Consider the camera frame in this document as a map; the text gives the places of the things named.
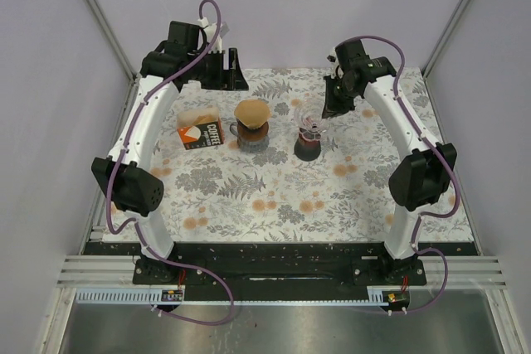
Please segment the clear plastic dripper cone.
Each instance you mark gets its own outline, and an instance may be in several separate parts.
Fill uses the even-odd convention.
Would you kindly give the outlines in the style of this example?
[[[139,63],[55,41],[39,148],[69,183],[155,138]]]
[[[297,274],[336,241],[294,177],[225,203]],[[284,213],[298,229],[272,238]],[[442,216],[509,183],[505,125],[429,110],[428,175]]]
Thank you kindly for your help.
[[[320,141],[328,130],[323,111],[324,99],[320,97],[308,98],[295,108],[295,124],[305,141]]]

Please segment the brown paper coffee filter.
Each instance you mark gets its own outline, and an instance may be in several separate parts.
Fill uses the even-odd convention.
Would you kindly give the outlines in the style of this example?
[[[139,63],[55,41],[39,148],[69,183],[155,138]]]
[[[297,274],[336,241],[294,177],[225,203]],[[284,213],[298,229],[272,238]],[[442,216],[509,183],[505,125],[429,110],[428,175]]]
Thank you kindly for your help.
[[[242,100],[234,110],[234,116],[248,129],[261,128],[270,118],[270,108],[261,99]]]

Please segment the dark grey red-rimmed cup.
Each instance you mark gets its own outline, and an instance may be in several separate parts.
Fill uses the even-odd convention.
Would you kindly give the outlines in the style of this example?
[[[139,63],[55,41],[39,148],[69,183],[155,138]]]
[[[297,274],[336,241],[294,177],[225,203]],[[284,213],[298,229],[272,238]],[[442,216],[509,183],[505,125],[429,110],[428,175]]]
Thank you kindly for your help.
[[[321,134],[299,128],[299,135],[294,145],[295,156],[305,162],[314,161],[321,153]]]

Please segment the orange coffee filter box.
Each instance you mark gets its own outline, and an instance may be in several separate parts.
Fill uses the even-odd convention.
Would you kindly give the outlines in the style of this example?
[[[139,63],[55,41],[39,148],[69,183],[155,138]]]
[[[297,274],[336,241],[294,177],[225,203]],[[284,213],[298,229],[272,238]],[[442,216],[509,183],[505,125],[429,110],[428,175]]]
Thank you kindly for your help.
[[[219,119],[216,122],[193,126],[182,126],[180,115],[183,112],[177,115],[177,132],[186,150],[209,148],[224,144],[225,139],[220,112]]]

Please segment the grey glass carafe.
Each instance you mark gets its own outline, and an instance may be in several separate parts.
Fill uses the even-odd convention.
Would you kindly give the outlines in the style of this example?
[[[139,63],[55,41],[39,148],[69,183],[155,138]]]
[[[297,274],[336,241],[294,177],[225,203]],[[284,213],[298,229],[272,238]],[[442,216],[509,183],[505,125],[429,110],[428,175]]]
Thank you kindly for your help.
[[[230,132],[237,137],[237,144],[242,152],[260,153],[269,146],[269,123],[266,122],[259,129],[248,129],[241,122],[231,123]]]

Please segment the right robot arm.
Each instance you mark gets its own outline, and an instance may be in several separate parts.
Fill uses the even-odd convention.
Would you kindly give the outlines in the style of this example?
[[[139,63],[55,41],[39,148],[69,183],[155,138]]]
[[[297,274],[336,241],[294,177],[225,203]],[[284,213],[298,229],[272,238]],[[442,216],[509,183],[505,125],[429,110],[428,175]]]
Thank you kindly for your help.
[[[328,59],[332,72],[325,76],[322,116],[344,115],[354,109],[357,97],[365,99],[379,114],[397,148],[400,163],[388,180],[395,201],[394,222],[384,241],[385,252],[377,261],[378,276],[396,284],[413,269],[418,236],[424,217],[438,217],[433,206],[448,187],[456,187],[454,167],[457,151],[441,143],[424,125],[399,85],[403,68],[393,67],[383,56],[372,58],[356,36],[338,44]]]

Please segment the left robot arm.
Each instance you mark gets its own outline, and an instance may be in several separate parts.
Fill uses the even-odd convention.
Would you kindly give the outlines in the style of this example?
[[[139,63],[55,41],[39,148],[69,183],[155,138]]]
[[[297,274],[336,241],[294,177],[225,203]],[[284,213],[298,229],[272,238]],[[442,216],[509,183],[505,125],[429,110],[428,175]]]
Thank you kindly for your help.
[[[180,264],[169,255],[174,243],[159,210],[163,182],[150,171],[158,132],[183,86],[196,81],[205,90],[239,91],[249,86],[237,49],[222,48],[226,23],[171,22],[168,37],[143,59],[133,108],[109,154],[95,158],[91,171],[105,196],[109,233],[127,226],[139,233],[141,253],[154,259],[151,274],[161,283],[178,278]]]

